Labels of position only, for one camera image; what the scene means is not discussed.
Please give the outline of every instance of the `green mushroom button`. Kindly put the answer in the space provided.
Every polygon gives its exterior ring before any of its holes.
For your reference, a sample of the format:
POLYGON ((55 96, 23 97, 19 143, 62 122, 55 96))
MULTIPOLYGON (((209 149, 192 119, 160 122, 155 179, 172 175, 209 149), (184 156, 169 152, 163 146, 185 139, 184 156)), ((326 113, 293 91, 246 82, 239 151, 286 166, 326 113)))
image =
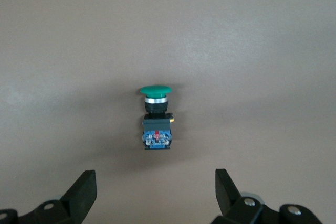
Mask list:
POLYGON ((157 99, 166 97, 166 94, 172 92, 172 89, 168 86, 153 85, 141 88, 140 92, 146 94, 148 98, 157 99))

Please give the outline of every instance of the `green button cap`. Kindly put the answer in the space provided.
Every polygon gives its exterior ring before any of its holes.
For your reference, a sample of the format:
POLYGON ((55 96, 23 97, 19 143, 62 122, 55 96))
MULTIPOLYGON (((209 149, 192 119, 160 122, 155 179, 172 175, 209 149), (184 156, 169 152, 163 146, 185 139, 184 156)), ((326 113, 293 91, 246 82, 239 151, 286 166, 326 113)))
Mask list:
POLYGON ((167 86, 153 85, 141 88, 140 92, 146 94, 148 98, 155 99, 166 97, 166 94, 172 92, 172 89, 167 86))

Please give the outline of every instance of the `beige background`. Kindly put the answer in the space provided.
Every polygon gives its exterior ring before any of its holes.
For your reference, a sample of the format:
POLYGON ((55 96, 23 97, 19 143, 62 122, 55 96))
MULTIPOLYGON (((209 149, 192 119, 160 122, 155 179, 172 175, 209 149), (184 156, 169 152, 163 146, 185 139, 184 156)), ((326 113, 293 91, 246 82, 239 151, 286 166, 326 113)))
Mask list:
POLYGON ((0 0, 0 208, 85 169, 84 223, 210 223, 216 168, 277 210, 336 207, 336 0, 0 0), (167 84, 169 151, 139 88, 167 84))

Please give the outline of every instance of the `silver metal ring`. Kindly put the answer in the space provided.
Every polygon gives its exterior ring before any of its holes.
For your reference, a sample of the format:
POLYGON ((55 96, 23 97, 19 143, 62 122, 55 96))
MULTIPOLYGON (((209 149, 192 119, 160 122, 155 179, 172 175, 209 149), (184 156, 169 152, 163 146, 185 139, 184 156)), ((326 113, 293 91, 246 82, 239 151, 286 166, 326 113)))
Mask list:
POLYGON ((157 104, 157 103, 165 103, 168 101, 168 97, 163 97, 163 98, 145 98, 146 103, 150 104, 157 104))

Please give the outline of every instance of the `silver screw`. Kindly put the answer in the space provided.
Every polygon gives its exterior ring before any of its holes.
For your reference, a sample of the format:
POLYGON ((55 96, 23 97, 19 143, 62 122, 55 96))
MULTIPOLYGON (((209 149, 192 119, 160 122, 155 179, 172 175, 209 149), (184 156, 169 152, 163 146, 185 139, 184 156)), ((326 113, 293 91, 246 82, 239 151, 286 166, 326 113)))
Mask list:
POLYGON ((294 215, 300 215, 301 214, 300 209, 295 207, 295 206, 289 206, 287 209, 291 214, 294 214, 294 215))
POLYGON ((4 220, 7 218, 7 213, 3 212, 2 214, 0 214, 0 220, 4 220))
POLYGON ((49 210, 49 209, 51 209, 53 207, 54 207, 54 204, 53 203, 49 203, 49 204, 46 204, 43 209, 44 210, 49 210))
POLYGON ((244 203, 250 207, 253 207, 256 205, 256 203, 254 202, 254 200, 250 199, 250 198, 246 198, 244 199, 244 203))

